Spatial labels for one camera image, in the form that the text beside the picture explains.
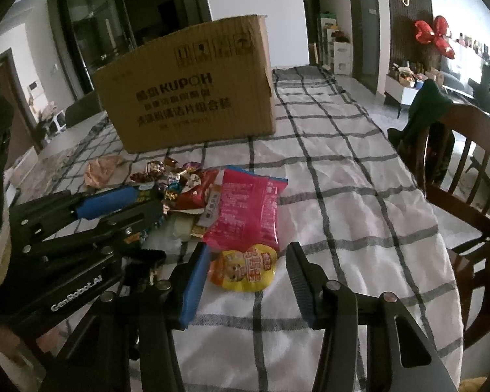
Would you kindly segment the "pile of candies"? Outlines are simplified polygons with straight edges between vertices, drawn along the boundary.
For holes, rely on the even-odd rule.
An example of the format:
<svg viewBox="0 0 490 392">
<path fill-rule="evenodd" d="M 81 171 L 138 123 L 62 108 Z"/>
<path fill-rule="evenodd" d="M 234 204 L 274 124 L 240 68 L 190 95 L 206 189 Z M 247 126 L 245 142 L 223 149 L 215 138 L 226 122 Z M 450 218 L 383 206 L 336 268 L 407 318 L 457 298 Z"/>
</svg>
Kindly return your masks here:
<svg viewBox="0 0 490 392">
<path fill-rule="evenodd" d="M 164 213 L 173 210 L 174 201 L 190 180 L 192 172 L 198 172 L 203 166 L 198 162 L 180 164 L 177 160 L 166 157 L 163 161 L 152 160 L 146 163 L 142 172 L 130 175 L 130 180 L 138 184 L 152 183 L 157 186 Z"/>
</svg>

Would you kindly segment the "red white snack packet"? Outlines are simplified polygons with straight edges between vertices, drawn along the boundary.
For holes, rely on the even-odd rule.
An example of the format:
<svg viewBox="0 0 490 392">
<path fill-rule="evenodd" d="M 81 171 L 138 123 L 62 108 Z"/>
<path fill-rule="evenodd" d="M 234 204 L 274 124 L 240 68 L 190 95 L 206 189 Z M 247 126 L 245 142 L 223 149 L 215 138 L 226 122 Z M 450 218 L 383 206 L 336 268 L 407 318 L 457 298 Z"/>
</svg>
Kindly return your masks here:
<svg viewBox="0 0 490 392">
<path fill-rule="evenodd" d="M 219 169 L 207 169 L 192 172 L 190 180 L 174 201 L 175 211 L 193 211 L 203 209 L 208 202 L 210 190 L 219 175 Z"/>
</svg>

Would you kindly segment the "rose gold snack packet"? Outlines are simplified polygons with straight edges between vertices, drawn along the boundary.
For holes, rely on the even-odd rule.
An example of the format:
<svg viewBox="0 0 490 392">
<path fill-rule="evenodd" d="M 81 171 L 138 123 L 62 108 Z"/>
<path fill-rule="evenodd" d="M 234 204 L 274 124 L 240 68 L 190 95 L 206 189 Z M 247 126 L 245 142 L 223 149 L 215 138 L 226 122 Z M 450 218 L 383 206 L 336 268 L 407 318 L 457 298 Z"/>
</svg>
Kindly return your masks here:
<svg viewBox="0 0 490 392">
<path fill-rule="evenodd" d="M 84 183 L 89 188 L 104 188 L 117 167 L 125 162 L 119 155 L 97 157 L 87 163 L 84 172 Z"/>
</svg>

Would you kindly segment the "yellow cartoon snack pouch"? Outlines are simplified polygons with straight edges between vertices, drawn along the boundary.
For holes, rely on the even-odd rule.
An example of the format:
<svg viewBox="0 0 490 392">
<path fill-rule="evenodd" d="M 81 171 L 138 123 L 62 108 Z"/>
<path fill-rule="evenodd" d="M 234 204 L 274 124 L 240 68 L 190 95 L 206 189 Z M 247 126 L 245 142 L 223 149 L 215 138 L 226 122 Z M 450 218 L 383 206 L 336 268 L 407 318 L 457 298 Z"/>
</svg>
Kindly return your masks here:
<svg viewBox="0 0 490 392">
<path fill-rule="evenodd" d="M 208 278 L 225 290 L 256 293 L 272 284 L 277 261 L 278 252 L 263 244 L 246 251 L 221 251 L 210 262 Z"/>
</svg>

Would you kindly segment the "pink snack bag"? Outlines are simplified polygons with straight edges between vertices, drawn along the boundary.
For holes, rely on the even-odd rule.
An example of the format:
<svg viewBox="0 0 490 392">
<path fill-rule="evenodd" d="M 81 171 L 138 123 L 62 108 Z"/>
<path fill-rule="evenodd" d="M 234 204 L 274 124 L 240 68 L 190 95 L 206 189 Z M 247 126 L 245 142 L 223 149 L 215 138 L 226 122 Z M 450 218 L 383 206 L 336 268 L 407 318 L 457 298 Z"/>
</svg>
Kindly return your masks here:
<svg viewBox="0 0 490 392">
<path fill-rule="evenodd" d="M 246 251 L 256 244 L 280 248 L 278 202 L 285 178 L 259 175 L 237 166 L 224 170 L 218 217 L 203 241 L 216 251 Z"/>
</svg>

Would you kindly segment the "checkered white tablecloth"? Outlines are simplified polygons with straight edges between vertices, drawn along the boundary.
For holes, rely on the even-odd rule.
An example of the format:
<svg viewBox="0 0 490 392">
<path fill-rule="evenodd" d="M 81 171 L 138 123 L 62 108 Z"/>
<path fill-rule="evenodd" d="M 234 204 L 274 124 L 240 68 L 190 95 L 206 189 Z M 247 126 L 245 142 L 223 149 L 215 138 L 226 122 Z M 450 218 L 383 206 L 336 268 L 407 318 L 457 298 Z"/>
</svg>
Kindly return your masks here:
<svg viewBox="0 0 490 392">
<path fill-rule="evenodd" d="M 126 154 L 129 169 L 172 157 L 286 179 L 280 245 L 299 242 L 329 278 L 357 293 L 395 293 L 459 381 L 459 293 L 432 206 L 332 75 L 314 66 L 277 69 L 273 85 L 273 136 Z M 174 339 L 188 391 L 308 391 L 322 333 L 302 320 L 278 263 L 273 283 L 255 294 L 207 284 L 195 319 Z"/>
</svg>

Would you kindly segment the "dark upholstered chair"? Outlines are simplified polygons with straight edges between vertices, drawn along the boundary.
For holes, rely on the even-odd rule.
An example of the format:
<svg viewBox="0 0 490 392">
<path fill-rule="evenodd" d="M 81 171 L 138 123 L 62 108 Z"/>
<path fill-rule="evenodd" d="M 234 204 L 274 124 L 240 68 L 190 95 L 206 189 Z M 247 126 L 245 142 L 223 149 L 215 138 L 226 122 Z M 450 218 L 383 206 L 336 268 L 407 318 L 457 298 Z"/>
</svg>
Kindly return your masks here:
<svg viewBox="0 0 490 392">
<path fill-rule="evenodd" d="M 101 100 L 96 91 L 84 95 L 75 101 L 65 111 L 65 121 L 68 128 L 76 126 L 80 122 L 93 117 L 103 111 Z"/>
</svg>

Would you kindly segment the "brown cardboard box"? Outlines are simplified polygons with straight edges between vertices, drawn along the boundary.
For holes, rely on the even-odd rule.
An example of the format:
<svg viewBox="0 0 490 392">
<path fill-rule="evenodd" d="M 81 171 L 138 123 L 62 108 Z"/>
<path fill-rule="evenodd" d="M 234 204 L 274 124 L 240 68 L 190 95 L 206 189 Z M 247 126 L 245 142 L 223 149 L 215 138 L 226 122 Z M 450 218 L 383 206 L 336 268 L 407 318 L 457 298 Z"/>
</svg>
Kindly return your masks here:
<svg viewBox="0 0 490 392">
<path fill-rule="evenodd" d="M 102 66 L 93 86 L 130 153 L 276 130 L 263 15 L 154 39 Z"/>
</svg>

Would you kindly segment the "wooden chair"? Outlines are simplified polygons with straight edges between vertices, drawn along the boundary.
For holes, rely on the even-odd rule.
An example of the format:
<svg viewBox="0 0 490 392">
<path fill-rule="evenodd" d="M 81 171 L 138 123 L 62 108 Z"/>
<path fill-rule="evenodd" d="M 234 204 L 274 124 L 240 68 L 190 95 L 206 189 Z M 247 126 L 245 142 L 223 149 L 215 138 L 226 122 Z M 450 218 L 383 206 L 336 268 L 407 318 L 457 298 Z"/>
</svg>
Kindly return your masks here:
<svg viewBox="0 0 490 392">
<path fill-rule="evenodd" d="M 476 230 L 479 235 L 449 250 L 456 274 L 464 327 L 464 348 L 490 333 L 490 115 L 474 105 L 453 105 L 439 123 L 440 150 L 428 156 L 426 128 L 419 135 L 415 173 L 428 202 Z M 465 138 L 451 183 L 444 187 L 428 170 L 431 160 L 439 169 L 449 138 Z"/>
</svg>

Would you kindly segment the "dark green garment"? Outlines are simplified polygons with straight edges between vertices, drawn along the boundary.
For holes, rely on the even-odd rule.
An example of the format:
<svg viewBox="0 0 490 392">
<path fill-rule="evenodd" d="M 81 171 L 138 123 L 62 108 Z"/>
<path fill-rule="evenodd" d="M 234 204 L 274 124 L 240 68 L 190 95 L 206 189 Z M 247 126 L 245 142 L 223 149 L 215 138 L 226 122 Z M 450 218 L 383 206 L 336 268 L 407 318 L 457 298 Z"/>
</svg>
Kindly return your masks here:
<svg viewBox="0 0 490 392">
<path fill-rule="evenodd" d="M 411 172 L 415 172 L 419 135 L 428 129 L 427 167 L 441 155 L 445 126 L 439 121 L 453 102 L 437 83 L 427 79 L 413 99 L 409 121 L 403 130 L 388 129 L 388 140 Z"/>
</svg>

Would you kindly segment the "white low tv cabinet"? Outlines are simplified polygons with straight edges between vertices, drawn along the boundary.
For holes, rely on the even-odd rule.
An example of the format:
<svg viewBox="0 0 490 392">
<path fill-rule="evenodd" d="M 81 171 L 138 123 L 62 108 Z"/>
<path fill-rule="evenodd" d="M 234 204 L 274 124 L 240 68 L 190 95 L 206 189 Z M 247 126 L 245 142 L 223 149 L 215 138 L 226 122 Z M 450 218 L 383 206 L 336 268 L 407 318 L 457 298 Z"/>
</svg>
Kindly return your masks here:
<svg viewBox="0 0 490 392">
<path fill-rule="evenodd" d="M 405 87 L 391 76 L 386 77 L 385 103 L 397 108 L 397 117 L 400 116 L 403 109 L 410 108 L 418 92 L 419 89 Z"/>
</svg>

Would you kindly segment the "white shelf cart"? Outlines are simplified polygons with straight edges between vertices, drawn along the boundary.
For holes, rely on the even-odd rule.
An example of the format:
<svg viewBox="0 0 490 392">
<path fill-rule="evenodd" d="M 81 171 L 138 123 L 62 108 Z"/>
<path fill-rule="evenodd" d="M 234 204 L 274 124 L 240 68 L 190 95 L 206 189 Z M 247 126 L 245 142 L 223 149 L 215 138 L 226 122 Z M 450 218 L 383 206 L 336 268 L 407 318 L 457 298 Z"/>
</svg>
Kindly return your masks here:
<svg viewBox="0 0 490 392">
<path fill-rule="evenodd" d="M 352 44 L 332 12 L 317 16 L 319 62 L 334 75 L 352 75 Z"/>
</svg>

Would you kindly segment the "red bow balloon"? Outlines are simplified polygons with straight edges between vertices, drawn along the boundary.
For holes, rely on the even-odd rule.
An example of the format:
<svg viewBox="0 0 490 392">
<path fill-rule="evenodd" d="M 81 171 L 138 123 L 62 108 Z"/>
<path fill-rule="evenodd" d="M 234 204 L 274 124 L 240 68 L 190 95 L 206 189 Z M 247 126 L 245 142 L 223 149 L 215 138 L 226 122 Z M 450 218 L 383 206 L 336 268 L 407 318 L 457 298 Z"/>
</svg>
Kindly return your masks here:
<svg viewBox="0 0 490 392">
<path fill-rule="evenodd" d="M 433 44 L 443 57 L 455 59 L 455 51 L 446 40 L 449 24 L 445 17 L 436 16 L 432 26 L 425 20 L 415 20 L 414 27 L 417 42 L 423 45 Z"/>
</svg>

